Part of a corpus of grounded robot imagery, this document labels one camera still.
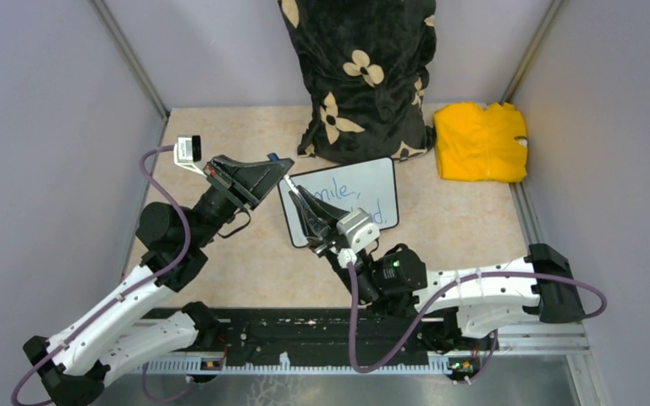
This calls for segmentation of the small whiteboard black frame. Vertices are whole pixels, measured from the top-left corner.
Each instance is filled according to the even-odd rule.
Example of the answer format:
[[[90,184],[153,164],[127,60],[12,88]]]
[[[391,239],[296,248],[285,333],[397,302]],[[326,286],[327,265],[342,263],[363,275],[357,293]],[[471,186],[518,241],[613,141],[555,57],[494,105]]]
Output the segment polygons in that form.
[[[382,230],[399,225],[395,166],[390,157],[311,170],[294,174],[290,180],[339,209],[364,209]]]

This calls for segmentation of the white marker pen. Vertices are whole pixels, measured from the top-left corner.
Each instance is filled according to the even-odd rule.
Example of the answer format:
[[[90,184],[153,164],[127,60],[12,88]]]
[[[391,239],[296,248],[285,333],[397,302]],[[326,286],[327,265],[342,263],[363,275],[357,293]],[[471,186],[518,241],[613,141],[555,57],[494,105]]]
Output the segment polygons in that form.
[[[292,178],[289,175],[284,175],[283,181],[286,183],[288,186],[289,190],[294,193],[295,195],[299,195],[300,191],[298,190],[297,185],[294,183]]]

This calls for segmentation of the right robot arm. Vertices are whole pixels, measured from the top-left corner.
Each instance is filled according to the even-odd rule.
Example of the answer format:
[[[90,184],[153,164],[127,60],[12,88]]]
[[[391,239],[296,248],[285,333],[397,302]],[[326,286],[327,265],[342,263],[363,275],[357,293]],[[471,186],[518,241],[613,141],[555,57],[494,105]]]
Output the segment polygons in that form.
[[[411,321],[453,310],[454,318],[443,324],[452,348],[510,324],[586,317],[569,261],[548,244],[532,244],[526,255],[493,266],[433,271],[406,244],[374,258],[367,248],[378,244],[380,231],[363,209],[339,209],[301,185],[290,184],[288,194],[307,247],[327,259],[355,307]]]

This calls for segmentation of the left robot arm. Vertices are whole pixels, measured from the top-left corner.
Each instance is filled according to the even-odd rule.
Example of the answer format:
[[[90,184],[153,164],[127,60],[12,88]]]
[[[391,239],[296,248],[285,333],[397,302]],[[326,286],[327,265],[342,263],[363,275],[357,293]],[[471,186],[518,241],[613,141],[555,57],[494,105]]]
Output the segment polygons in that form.
[[[205,247],[240,213],[250,214],[293,167],[275,155],[263,162],[215,156],[184,158],[209,185],[196,205],[169,193],[146,205],[136,229],[146,253],[119,285],[79,320],[23,347],[50,404],[90,405],[122,375],[176,350],[222,344],[220,321],[201,301],[190,302],[155,325],[129,329],[191,283],[207,263]]]

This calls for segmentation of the black floral blanket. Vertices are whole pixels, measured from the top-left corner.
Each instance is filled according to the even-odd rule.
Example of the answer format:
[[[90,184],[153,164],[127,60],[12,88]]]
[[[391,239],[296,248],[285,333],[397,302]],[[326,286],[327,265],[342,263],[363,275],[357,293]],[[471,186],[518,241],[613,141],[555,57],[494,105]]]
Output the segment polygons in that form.
[[[427,66],[436,52],[434,1],[280,1],[311,101],[301,157],[352,164],[428,153]]]

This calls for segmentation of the folded yellow garment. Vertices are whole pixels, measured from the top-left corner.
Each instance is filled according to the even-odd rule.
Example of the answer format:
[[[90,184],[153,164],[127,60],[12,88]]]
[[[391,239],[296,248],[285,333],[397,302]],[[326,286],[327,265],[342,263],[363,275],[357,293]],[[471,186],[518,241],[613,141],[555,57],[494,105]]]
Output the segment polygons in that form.
[[[529,137],[514,105],[454,103],[437,110],[433,124],[440,178],[519,183],[527,176]]]

